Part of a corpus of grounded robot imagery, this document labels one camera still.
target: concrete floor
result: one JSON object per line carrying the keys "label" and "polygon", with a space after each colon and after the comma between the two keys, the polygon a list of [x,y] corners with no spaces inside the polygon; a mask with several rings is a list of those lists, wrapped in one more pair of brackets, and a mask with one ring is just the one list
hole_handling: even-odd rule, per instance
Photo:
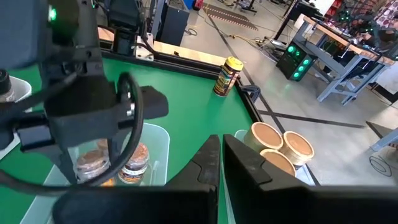
{"label": "concrete floor", "polygon": [[[244,84],[253,82],[259,86],[264,98],[256,101],[256,107],[263,114],[264,122],[273,125],[281,132],[296,131],[305,136],[315,149],[315,157],[308,163],[315,177],[322,185],[398,185],[398,169],[391,161],[396,161],[393,153],[375,153],[369,149],[379,138],[366,125],[366,121],[388,128],[398,126],[398,110],[388,107],[382,100],[365,89],[357,100],[343,106],[342,95],[331,95],[324,102],[317,96],[326,88],[326,84],[313,74],[307,74],[301,82],[286,80],[260,51],[241,39],[219,35],[215,26],[227,34],[243,35],[250,39],[264,36],[272,37],[280,26],[285,11],[267,0],[255,2],[257,14],[241,12],[238,8],[228,8],[217,0],[205,1],[246,16],[258,31],[241,27],[219,19],[210,19],[205,12],[199,13],[206,21],[192,11],[187,28],[195,29],[197,36],[185,35],[182,47],[206,52],[222,57],[236,56],[244,62],[245,71],[241,73]],[[288,41],[295,29],[285,30],[279,40]],[[385,167],[371,165],[371,156],[383,157],[391,170],[391,175],[377,171]]]}

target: green tabletop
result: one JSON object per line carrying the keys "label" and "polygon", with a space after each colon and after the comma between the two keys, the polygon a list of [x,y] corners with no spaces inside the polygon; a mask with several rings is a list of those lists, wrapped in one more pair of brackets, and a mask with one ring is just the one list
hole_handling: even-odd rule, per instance
{"label": "green tabletop", "polygon": [[[146,121],[165,128],[170,134],[168,180],[187,164],[209,135],[218,134],[222,139],[223,134],[248,129],[252,123],[237,90],[233,88],[226,98],[218,97],[212,92],[214,80],[115,60],[104,60],[104,68],[111,80],[117,80],[121,72],[131,72],[140,86],[152,85],[169,100],[166,117]],[[40,89],[37,67],[10,71],[10,74],[28,81],[33,92]],[[0,169],[36,183],[44,182],[51,167],[45,157],[22,154],[19,146],[0,161]],[[222,180],[220,187],[218,221],[227,223]],[[33,199],[33,195],[0,187],[0,223],[19,223]]]}

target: computer tower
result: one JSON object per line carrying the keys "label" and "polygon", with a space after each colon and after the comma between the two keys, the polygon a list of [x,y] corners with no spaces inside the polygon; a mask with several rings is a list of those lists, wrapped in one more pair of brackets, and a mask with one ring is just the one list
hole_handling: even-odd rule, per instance
{"label": "computer tower", "polygon": [[164,4],[162,23],[156,40],[179,46],[187,26],[189,10],[183,0],[170,0]]}
{"label": "computer tower", "polygon": [[318,57],[300,43],[292,41],[276,66],[289,80],[300,81]]}

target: green led light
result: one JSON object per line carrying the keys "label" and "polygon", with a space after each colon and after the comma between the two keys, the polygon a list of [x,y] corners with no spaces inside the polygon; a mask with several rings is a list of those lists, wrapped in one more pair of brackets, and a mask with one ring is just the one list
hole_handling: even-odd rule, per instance
{"label": "green led light", "polygon": [[57,10],[51,9],[49,12],[50,21],[54,21],[57,18]]}
{"label": "green led light", "polygon": [[290,46],[290,47],[287,49],[287,51],[288,51],[289,53],[292,53],[292,52],[294,51],[294,47],[293,47],[293,46]]}

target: yellow can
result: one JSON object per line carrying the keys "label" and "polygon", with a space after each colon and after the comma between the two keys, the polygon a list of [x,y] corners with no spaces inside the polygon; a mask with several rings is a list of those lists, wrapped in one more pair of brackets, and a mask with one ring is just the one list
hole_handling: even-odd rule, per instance
{"label": "yellow can", "polygon": [[224,65],[221,66],[220,74],[216,84],[214,85],[213,91],[218,96],[226,97],[229,91],[232,89],[236,78],[239,76],[239,72],[243,69],[243,63],[234,57],[228,57],[225,60]]}

